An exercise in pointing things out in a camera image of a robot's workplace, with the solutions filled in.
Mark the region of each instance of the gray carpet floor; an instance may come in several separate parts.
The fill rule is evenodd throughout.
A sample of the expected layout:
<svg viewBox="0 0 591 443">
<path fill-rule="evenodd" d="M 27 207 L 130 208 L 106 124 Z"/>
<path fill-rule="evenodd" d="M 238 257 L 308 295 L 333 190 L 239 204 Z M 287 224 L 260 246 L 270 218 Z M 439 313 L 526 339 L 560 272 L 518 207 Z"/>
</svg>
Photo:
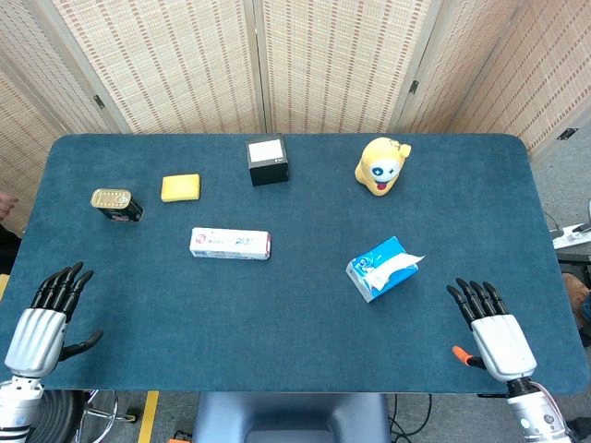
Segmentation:
<svg viewBox="0 0 591 443">
<path fill-rule="evenodd" d="M 560 225 L 571 225 L 589 220 L 591 198 L 591 125 L 582 128 L 559 150 L 550 155 L 534 170 L 537 189 L 546 212 Z M 575 246 L 565 252 L 591 254 L 591 244 Z M 143 407 L 145 393 L 120 393 L 121 409 Z M 182 429 L 192 431 L 199 396 L 194 393 L 161 392 L 151 441 L 167 442 Z M 393 407 L 393 396 L 389 396 Z M 591 390 L 576 395 L 560 396 L 557 402 L 567 420 L 591 416 Z M 409 432 L 425 417 L 427 396 L 403 394 L 398 396 L 397 421 Z M 88 427 L 86 441 L 100 433 L 95 421 Z M 116 424 L 108 441 L 131 443 L 138 439 L 139 424 Z M 513 420 L 505 400 L 480 399 L 475 395 L 435 395 L 433 410 L 425 429 L 412 441 L 498 443 L 524 441 L 519 426 Z M 591 437 L 585 440 L 591 443 Z"/>
</svg>

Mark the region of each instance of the white box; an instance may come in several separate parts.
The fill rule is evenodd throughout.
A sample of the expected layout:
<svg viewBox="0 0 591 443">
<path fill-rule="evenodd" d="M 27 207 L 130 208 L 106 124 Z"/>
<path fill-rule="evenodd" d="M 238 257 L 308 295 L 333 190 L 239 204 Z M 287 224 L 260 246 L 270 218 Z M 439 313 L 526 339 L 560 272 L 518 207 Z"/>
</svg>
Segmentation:
<svg viewBox="0 0 591 443">
<path fill-rule="evenodd" d="M 271 235 L 265 231 L 197 227 L 188 248 L 194 257 L 266 260 L 271 255 Z"/>
</svg>

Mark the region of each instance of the black cube box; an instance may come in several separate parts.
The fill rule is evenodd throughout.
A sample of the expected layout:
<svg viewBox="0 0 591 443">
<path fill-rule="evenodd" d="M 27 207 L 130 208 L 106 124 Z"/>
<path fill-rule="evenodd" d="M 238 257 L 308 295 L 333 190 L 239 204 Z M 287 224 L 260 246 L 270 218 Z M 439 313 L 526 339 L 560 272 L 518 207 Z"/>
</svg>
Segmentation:
<svg viewBox="0 0 591 443">
<path fill-rule="evenodd" d="M 287 153 L 281 134 L 252 138 L 247 142 L 247 156 L 253 186 L 287 181 Z"/>
</svg>

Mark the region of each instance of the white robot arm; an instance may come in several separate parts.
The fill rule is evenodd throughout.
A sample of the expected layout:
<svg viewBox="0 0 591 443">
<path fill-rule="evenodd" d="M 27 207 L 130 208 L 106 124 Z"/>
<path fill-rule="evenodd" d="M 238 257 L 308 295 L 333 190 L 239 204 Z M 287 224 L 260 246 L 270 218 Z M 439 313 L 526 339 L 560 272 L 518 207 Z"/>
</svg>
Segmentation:
<svg viewBox="0 0 591 443">
<path fill-rule="evenodd" d="M 64 347 L 67 325 L 84 285 L 93 274 L 89 270 L 75 281 L 82 266 L 79 262 L 46 279 L 18 321 L 5 360 L 14 376 L 0 383 L 0 440 L 3 442 L 27 440 L 43 395 L 42 377 L 51 373 L 58 362 L 89 350 L 103 336 L 98 330 L 88 340 Z"/>
<path fill-rule="evenodd" d="M 475 281 L 469 285 L 462 279 L 456 282 L 462 293 L 453 286 L 447 290 L 460 307 L 482 357 L 474 357 L 459 346 L 453 347 L 453 353 L 464 364 L 485 369 L 507 384 L 507 402 L 526 441 L 572 443 L 556 402 L 542 385 L 530 379 L 536 358 L 497 290 L 486 282 L 484 288 Z"/>
</svg>

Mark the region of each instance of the gold can lid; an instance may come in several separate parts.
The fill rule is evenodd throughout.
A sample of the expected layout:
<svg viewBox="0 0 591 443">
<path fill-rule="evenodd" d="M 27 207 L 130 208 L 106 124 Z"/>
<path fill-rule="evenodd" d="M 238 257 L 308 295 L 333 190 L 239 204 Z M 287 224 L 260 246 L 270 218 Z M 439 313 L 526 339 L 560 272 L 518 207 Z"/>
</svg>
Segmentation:
<svg viewBox="0 0 591 443">
<path fill-rule="evenodd" d="M 90 204 L 102 210 L 123 210 L 131 201 L 131 192 L 126 189 L 97 189 L 92 193 Z"/>
</svg>

